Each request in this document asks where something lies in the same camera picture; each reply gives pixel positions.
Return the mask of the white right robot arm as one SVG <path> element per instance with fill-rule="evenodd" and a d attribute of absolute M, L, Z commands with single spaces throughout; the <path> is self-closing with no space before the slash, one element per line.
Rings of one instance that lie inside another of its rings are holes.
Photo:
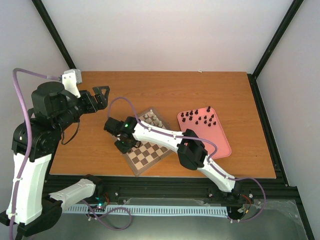
<path fill-rule="evenodd" d="M 199 138 L 191 129 L 185 132 L 171 131 L 129 116 L 125 121 L 109 117 L 104 130 L 117 138 L 114 144 L 123 154 L 138 142 L 160 145 L 175 152 L 184 168 L 204 174 L 221 192 L 236 195 L 240 189 L 238 179 L 215 162 L 214 155 L 218 152 L 218 146 Z"/>

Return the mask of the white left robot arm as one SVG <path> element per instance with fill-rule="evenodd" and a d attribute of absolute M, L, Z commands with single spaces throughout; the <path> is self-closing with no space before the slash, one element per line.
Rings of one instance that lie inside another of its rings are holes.
<path fill-rule="evenodd" d="M 82 115 L 105 109 L 109 93 L 108 86 L 97 86 L 76 96 L 55 81 L 32 92 L 33 107 L 13 133 L 12 195 L 0 214 L 2 224 L 17 225 L 18 240 L 52 228 L 65 210 L 84 199 L 104 198 L 102 181 L 90 174 L 60 192 L 44 194 L 43 187 L 65 130 Z"/>

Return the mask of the wooden chess board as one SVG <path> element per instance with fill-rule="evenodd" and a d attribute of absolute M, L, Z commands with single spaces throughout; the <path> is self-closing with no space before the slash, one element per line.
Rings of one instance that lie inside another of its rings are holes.
<path fill-rule="evenodd" d="M 164 122 L 164 125 L 167 130 L 171 129 L 169 124 L 154 107 L 151 107 L 149 109 L 154 110 L 160 116 L 160 119 Z M 137 115 L 141 121 L 144 121 L 143 114 L 148 112 L 149 109 Z M 147 169 L 151 168 L 157 162 L 171 155 L 172 153 L 172 150 L 169 150 L 168 148 L 162 145 L 142 141 L 139 148 L 132 148 L 130 152 L 122 153 L 121 155 L 124 157 L 128 165 L 130 166 L 134 175 L 137 177 L 143 172 L 145 172 Z"/>

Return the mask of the white chess pieces row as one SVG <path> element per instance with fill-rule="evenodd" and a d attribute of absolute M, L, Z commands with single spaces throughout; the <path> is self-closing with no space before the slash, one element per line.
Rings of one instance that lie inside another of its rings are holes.
<path fill-rule="evenodd" d="M 160 116 L 153 109 L 149 109 L 148 112 L 143 114 L 143 120 L 152 126 L 166 129 L 165 122 L 161 120 Z"/>

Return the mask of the pink plastic tray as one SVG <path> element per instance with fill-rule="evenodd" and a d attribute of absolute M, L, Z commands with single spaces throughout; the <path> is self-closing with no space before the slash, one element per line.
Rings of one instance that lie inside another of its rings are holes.
<path fill-rule="evenodd" d="M 217 152 L 213 155 L 214 159 L 226 158 L 232 153 L 230 144 L 224 133 L 216 111 L 210 107 L 210 112 L 207 112 L 207 108 L 208 106 L 197 108 L 198 114 L 195 114 L 197 109 L 179 112 L 177 114 L 178 124 L 182 132 L 185 132 L 187 129 L 193 130 L 199 138 L 214 143 L 217 146 Z M 212 114 L 214 114 L 214 118 L 210 122 L 209 119 L 211 118 Z"/>

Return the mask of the black aluminium frame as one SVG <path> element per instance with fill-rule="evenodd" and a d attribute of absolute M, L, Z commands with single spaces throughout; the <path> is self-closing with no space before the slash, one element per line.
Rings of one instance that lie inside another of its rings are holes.
<path fill-rule="evenodd" d="M 239 190 L 236 195 L 229 195 L 221 192 L 218 187 L 208 179 L 191 179 L 177 177 L 147 177 L 146 179 L 135 180 L 131 177 L 120 176 L 95 176 L 98 177 L 103 184 L 103 199 L 89 197 L 83 200 L 89 200 L 93 203 L 104 200 L 107 188 L 112 190 L 119 188 L 122 198 L 192 198 L 201 196 L 211 202 L 221 204 L 227 208 L 227 218 L 231 222 L 239 220 L 238 214 L 235 212 L 235 206 L 240 203 L 241 191 L 253 194 L 255 199 L 262 199 L 264 204 L 269 200 L 295 200 L 297 203 L 298 216 L 302 218 L 302 225 L 309 239 L 313 239 L 312 233 L 305 209 L 299 191 L 296 187 L 290 186 L 287 180 L 278 147 L 267 117 L 266 109 L 261 97 L 261 93 L 257 84 L 257 78 L 262 72 L 264 66 L 268 62 L 270 56 L 275 50 L 280 39 L 284 35 L 294 16 L 302 5 L 302 1 L 294 0 L 272 37 L 267 49 L 257 64 L 254 72 L 247 76 L 256 109 L 260 118 L 262 130 L 270 153 L 273 168 L 276 173 L 274 179 L 254 179 L 251 177 L 236 177 L 238 179 Z M 79 182 L 85 176 L 58 176 L 48 174 L 44 185 L 43 193 L 59 193 L 63 189 Z"/>

